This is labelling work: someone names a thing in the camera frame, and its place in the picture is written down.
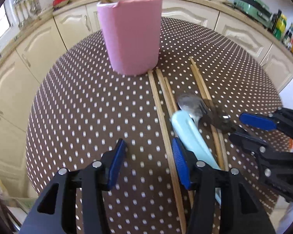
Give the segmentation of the green electric cooker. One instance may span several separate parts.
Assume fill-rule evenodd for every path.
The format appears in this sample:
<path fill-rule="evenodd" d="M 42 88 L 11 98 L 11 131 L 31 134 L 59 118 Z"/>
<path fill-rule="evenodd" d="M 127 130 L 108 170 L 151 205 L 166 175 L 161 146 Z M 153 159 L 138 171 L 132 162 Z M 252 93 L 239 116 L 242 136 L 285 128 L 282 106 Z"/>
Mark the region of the green electric cooker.
<path fill-rule="evenodd" d="M 265 28 L 272 28 L 272 13 L 269 7 L 262 0 L 234 0 L 236 9 L 243 12 L 248 17 L 262 24 Z"/>

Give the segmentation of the pink utensil holder cup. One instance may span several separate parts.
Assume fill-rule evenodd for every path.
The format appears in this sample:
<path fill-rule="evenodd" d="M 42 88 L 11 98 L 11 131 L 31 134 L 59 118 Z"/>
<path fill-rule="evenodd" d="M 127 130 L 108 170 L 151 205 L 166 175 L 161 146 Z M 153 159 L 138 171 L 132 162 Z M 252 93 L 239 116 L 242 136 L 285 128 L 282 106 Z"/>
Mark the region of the pink utensil holder cup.
<path fill-rule="evenodd" d="M 141 75 L 157 65 L 162 0 L 99 2 L 97 10 L 113 70 Z"/>

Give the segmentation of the wall utensil rack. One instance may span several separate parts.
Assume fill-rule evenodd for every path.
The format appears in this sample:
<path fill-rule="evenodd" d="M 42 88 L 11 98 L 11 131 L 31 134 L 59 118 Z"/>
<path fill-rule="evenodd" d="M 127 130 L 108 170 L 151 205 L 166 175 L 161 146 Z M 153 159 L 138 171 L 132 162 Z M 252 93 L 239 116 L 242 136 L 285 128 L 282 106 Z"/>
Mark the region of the wall utensil rack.
<path fill-rule="evenodd" d="M 27 28 L 42 14 L 43 9 L 39 0 L 13 0 L 15 12 L 20 30 Z"/>

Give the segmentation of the dark oil bottle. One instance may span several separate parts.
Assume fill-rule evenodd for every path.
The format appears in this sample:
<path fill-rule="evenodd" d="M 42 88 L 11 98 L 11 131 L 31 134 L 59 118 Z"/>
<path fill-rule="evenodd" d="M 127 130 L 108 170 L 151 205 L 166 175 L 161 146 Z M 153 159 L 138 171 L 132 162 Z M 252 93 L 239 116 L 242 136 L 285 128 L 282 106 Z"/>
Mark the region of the dark oil bottle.
<path fill-rule="evenodd" d="M 281 14 L 282 14 L 282 11 L 281 11 L 281 10 L 278 10 L 277 13 L 274 13 L 274 14 L 272 15 L 271 23 L 270 23 L 270 25 L 269 25 L 269 29 L 268 29 L 269 32 L 271 32 L 271 33 L 274 32 L 274 30 L 275 30 L 275 28 L 276 28 L 277 21 L 278 21 L 278 19 L 280 18 Z"/>

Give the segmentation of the brown polka dot tablecloth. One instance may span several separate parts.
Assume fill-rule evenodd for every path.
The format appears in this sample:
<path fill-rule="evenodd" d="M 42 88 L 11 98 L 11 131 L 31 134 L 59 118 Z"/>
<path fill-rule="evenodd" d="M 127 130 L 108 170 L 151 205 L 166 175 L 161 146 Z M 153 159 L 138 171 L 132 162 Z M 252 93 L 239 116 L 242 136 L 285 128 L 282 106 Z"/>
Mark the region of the brown polka dot tablecloth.
<path fill-rule="evenodd" d="M 243 48 L 200 25 L 161 20 L 158 68 L 175 96 L 198 94 L 194 60 L 211 97 L 239 122 L 243 112 L 282 105 L 269 76 Z M 50 69 L 34 98 L 27 130 L 27 169 L 42 192 L 59 168 L 86 167 L 112 150 L 128 151 L 112 191 L 104 194 L 112 233 L 180 233 L 180 222 L 157 108 L 147 75 L 117 74 L 96 32 Z"/>

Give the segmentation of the green yellow bottle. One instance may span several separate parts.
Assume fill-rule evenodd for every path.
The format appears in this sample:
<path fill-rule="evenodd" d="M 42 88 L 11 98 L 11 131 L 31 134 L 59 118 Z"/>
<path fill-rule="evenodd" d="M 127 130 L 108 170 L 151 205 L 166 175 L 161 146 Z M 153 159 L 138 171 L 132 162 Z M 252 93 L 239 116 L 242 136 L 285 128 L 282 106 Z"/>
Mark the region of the green yellow bottle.
<path fill-rule="evenodd" d="M 276 20 L 275 28 L 272 34 L 278 41 L 281 40 L 282 34 L 286 29 L 286 22 L 287 18 L 283 13 Z"/>

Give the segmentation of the dark metal spork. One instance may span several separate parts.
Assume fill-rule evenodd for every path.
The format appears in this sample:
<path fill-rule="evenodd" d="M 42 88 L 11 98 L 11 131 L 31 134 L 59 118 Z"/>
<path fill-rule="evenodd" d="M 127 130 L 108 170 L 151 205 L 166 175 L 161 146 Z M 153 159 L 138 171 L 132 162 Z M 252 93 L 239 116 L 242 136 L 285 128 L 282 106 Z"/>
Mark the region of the dark metal spork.
<path fill-rule="evenodd" d="M 229 115 L 211 100 L 201 99 L 200 110 L 202 112 L 202 120 L 205 123 L 213 125 L 225 133 L 233 133 L 237 130 Z"/>

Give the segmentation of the metal spoon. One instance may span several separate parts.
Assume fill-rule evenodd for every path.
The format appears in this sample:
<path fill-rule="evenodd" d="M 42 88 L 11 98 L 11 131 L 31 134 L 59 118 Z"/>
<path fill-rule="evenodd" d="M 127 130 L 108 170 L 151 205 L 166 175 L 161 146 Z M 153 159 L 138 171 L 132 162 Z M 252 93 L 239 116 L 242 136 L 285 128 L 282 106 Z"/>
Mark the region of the metal spoon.
<path fill-rule="evenodd" d="M 188 113 L 198 128 L 200 119 L 205 114 L 202 99 L 194 94 L 183 93 L 177 97 L 179 108 Z"/>

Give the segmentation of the dark soy sauce bottle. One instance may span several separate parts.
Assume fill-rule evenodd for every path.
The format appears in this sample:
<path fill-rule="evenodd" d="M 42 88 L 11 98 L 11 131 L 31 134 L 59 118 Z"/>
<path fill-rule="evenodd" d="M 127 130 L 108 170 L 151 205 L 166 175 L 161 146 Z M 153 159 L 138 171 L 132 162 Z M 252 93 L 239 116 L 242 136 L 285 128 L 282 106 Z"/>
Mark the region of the dark soy sauce bottle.
<path fill-rule="evenodd" d="M 288 44 L 291 41 L 292 38 L 292 34 L 293 34 L 293 23 L 291 23 L 290 27 L 288 28 L 288 30 L 286 31 L 283 39 L 282 39 L 282 44 L 287 47 Z"/>

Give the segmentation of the red container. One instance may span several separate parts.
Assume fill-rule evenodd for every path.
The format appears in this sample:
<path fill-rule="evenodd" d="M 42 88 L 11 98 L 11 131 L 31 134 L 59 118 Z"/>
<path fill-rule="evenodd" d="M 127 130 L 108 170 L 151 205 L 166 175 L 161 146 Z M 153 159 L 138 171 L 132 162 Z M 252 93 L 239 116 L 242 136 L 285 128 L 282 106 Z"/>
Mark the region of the red container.
<path fill-rule="evenodd" d="M 53 1 L 53 8 L 54 9 L 58 9 L 61 8 L 65 5 L 67 5 L 67 3 L 69 3 L 70 0 L 54 0 Z"/>

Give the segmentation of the lower kitchen cabinets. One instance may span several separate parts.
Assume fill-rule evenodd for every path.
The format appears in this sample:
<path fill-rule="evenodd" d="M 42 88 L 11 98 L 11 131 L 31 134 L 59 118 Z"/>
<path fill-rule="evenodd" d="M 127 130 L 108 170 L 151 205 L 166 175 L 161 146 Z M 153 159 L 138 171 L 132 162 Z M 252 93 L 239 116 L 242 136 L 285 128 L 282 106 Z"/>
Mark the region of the lower kitchen cabinets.
<path fill-rule="evenodd" d="M 67 49 L 100 29 L 98 0 L 76 0 L 48 10 L 12 40 L 0 59 L 0 179 L 13 197 L 27 194 L 25 133 L 34 96 L 52 65 Z M 293 78 L 293 55 L 261 25 L 209 0 L 163 0 L 164 17 L 215 30 L 248 51 L 277 90 Z"/>

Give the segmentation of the light blue handled knife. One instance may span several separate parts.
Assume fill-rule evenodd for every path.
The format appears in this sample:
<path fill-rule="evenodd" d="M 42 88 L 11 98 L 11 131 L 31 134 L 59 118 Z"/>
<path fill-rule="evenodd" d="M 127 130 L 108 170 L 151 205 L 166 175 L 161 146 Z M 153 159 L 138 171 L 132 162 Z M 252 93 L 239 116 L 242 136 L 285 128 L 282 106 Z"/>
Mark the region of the light blue handled knife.
<path fill-rule="evenodd" d="M 221 170 L 187 112 L 183 110 L 175 112 L 171 117 L 171 124 L 184 147 L 193 152 L 197 160 L 204 161 L 216 170 Z"/>

